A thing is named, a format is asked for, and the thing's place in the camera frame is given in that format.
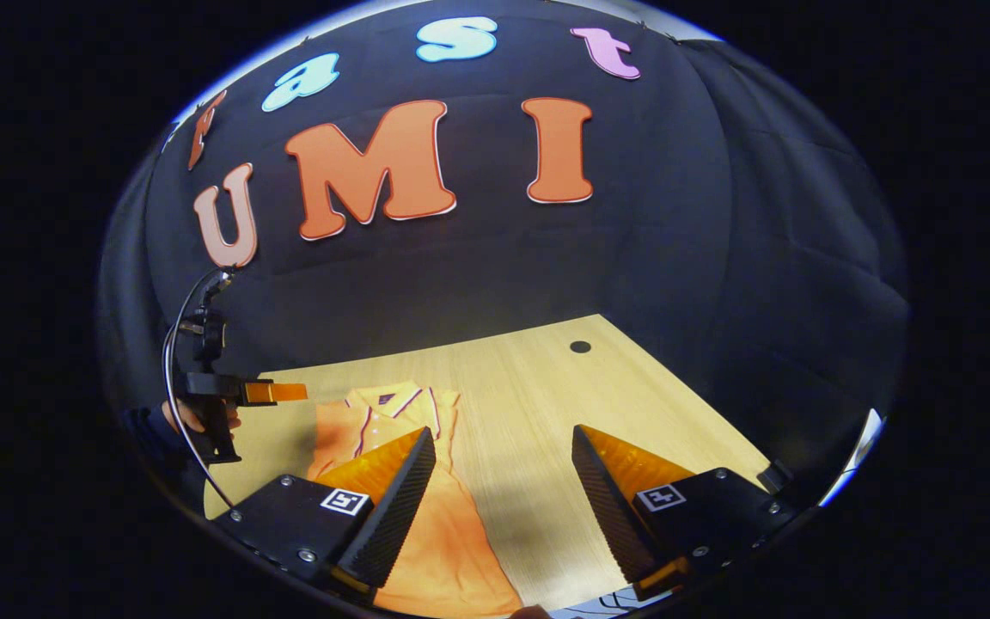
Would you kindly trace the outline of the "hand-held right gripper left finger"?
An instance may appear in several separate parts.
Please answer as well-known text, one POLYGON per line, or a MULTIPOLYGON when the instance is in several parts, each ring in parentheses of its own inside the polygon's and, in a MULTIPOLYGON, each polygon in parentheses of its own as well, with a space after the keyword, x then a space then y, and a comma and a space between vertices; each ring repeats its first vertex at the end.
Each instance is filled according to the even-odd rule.
POLYGON ((213 523, 292 579, 370 603, 395 567, 436 462, 430 428, 417 428, 314 481, 279 475, 213 523))

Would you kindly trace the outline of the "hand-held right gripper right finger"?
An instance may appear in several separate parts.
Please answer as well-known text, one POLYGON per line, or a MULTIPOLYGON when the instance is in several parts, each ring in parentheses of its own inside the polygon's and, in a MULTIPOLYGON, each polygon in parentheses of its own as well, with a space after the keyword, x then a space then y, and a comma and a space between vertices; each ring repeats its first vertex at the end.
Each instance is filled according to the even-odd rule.
POLYGON ((735 471, 692 473, 590 426, 573 428, 572 462, 640 602, 715 579, 800 516, 735 471))

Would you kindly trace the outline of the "orange T-shirt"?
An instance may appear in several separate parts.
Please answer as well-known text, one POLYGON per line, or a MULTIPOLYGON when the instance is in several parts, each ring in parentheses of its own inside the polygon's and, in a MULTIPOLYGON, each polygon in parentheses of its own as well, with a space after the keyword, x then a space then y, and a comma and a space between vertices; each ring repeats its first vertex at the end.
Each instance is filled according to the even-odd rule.
POLYGON ((412 381, 355 388, 315 408, 315 480, 421 427, 435 439, 436 466, 378 607, 437 619, 508 616, 523 606, 500 566, 478 506, 453 463, 460 392, 412 381))

